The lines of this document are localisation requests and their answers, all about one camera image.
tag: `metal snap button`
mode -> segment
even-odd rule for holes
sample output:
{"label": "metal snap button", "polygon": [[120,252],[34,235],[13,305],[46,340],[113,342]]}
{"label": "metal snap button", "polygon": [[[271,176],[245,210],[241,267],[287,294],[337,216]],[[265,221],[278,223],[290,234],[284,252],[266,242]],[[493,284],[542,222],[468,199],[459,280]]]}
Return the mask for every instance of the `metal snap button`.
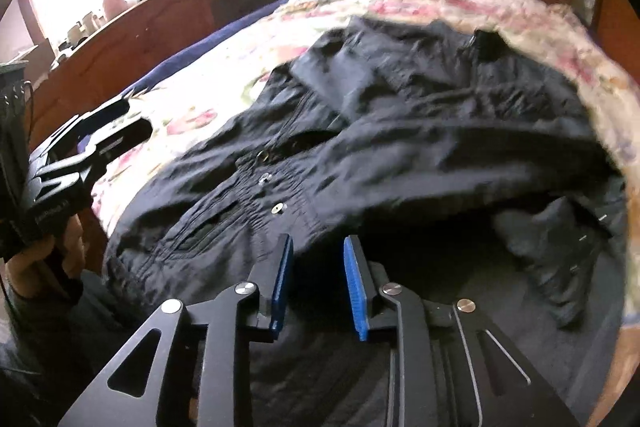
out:
{"label": "metal snap button", "polygon": [[258,180],[258,185],[264,185],[266,182],[271,180],[271,178],[273,178],[273,175],[269,174],[268,172],[265,172],[265,174],[260,176],[260,179]]}

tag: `wooden desk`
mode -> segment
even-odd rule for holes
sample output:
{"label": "wooden desk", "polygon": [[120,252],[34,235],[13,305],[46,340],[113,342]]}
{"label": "wooden desk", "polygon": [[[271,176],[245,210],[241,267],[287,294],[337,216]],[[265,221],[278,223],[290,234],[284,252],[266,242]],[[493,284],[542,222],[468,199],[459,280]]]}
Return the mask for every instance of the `wooden desk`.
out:
{"label": "wooden desk", "polygon": [[36,89],[31,148],[163,60],[274,1],[144,0],[130,8],[78,46]]}

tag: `floral bedspread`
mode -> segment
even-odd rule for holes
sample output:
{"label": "floral bedspread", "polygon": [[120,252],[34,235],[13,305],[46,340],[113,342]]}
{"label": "floral bedspread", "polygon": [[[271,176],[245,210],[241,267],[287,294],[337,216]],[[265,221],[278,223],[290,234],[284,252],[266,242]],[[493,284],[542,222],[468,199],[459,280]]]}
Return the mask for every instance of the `floral bedspread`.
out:
{"label": "floral bedspread", "polygon": [[115,124],[142,114],[154,132],[146,143],[109,165],[95,185],[94,211],[107,234],[158,169],[249,107],[274,67],[303,53],[323,32],[345,26],[354,15],[419,24],[442,19],[468,33],[476,28],[498,30],[513,48],[575,83],[598,137],[626,176],[630,226],[625,322],[640,322],[639,90],[591,41],[568,7],[540,0],[289,1],[130,99],[129,113]]}

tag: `blue bed sheet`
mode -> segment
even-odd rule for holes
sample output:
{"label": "blue bed sheet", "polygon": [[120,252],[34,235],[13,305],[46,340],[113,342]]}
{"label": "blue bed sheet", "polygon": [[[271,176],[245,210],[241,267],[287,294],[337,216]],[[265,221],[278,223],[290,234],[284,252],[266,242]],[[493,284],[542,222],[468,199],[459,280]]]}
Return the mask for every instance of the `blue bed sheet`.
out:
{"label": "blue bed sheet", "polygon": [[277,0],[276,2],[267,4],[267,6],[224,26],[218,31],[212,33],[209,37],[202,39],[200,42],[196,42],[188,48],[183,49],[181,52],[169,57],[161,64],[158,64],[153,70],[140,78],[140,80],[127,87],[121,95],[136,94],[142,90],[151,89],[156,84],[159,84],[166,78],[172,76],[172,74],[186,68],[189,64],[193,64],[198,58],[202,57],[202,55],[211,51],[218,44],[224,42],[229,37],[232,37],[240,30],[247,28],[267,15],[271,15],[278,6],[281,6],[287,1],[289,0]]}

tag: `blue gripper pad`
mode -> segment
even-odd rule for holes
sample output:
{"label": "blue gripper pad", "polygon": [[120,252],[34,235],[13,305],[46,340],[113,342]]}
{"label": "blue gripper pad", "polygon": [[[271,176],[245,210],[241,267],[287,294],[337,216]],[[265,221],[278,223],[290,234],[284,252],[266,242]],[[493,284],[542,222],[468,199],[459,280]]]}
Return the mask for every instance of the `blue gripper pad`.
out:
{"label": "blue gripper pad", "polygon": [[274,340],[277,340],[284,326],[284,314],[287,310],[287,289],[289,288],[291,266],[293,264],[293,240],[289,235],[283,236],[277,248],[282,248],[283,254],[271,296],[271,324],[269,329]]}
{"label": "blue gripper pad", "polygon": [[351,313],[353,325],[361,341],[366,341],[369,335],[369,321],[367,316],[367,292],[363,280],[362,270],[370,278],[369,267],[362,254],[362,247],[357,236],[350,235],[344,240],[344,273],[351,299]]}

